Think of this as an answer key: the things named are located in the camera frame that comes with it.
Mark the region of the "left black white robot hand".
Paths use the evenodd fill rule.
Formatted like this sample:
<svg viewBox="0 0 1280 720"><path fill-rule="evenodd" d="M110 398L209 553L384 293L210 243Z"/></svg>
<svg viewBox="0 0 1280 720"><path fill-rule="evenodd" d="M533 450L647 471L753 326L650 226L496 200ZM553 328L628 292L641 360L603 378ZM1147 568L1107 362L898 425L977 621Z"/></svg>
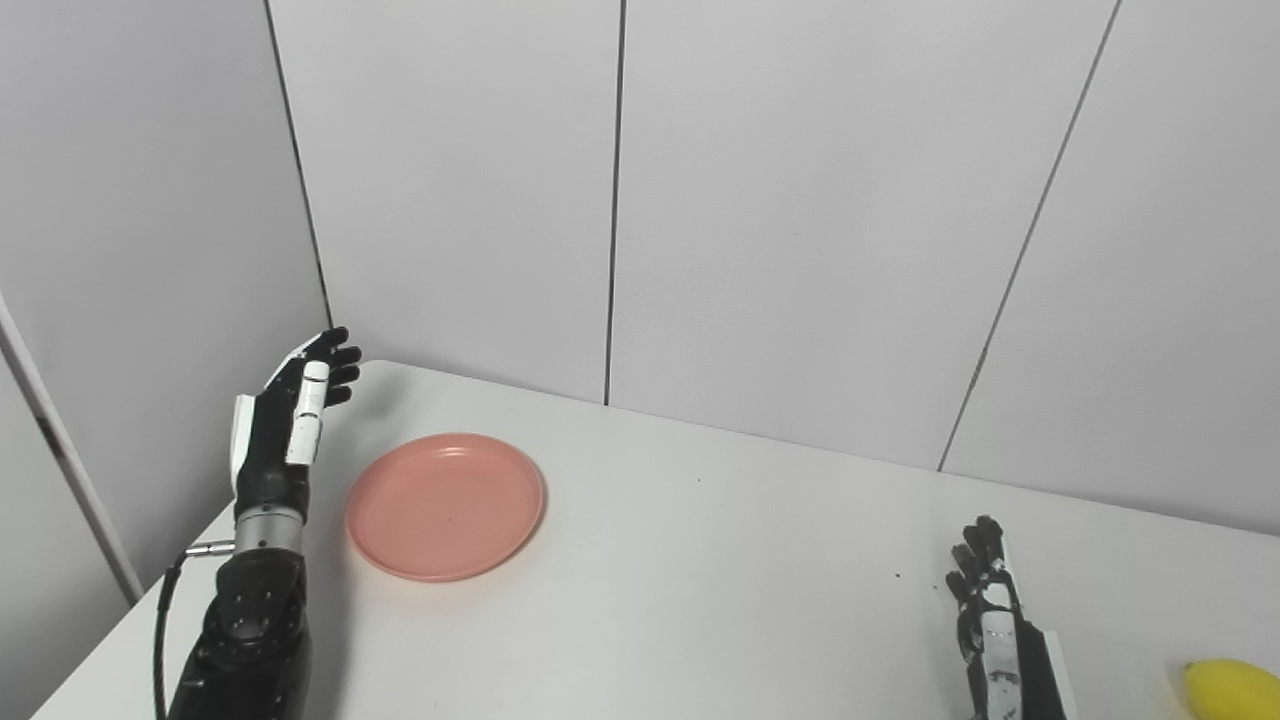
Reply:
<svg viewBox="0 0 1280 720"><path fill-rule="evenodd" d="M260 509L308 516L323 416L352 398L361 357L349 329L338 325L287 354L256 395L236 398L230 475L237 516Z"/></svg>

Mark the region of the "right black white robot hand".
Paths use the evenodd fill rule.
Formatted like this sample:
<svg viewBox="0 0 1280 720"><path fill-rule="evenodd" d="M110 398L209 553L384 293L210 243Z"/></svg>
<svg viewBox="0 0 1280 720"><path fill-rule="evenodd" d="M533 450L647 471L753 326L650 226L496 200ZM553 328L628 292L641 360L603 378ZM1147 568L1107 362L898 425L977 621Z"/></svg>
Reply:
<svg viewBox="0 0 1280 720"><path fill-rule="evenodd" d="M974 719L1075 719L1057 637L1025 614L1004 528L979 515L963 528L945 583L957 603L957 647Z"/></svg>

